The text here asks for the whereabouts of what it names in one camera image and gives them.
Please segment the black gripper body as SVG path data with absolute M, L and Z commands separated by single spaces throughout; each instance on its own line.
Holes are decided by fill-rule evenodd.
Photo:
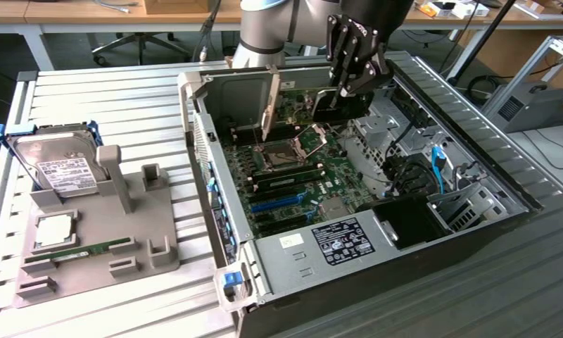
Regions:
M 390 35 L 402 25 L 412 8 L 409 0 L 340 1 L 342 15 L 350 18 L 368 31 L 366 42 L 358 43 L 358 65 L 386 51 Z

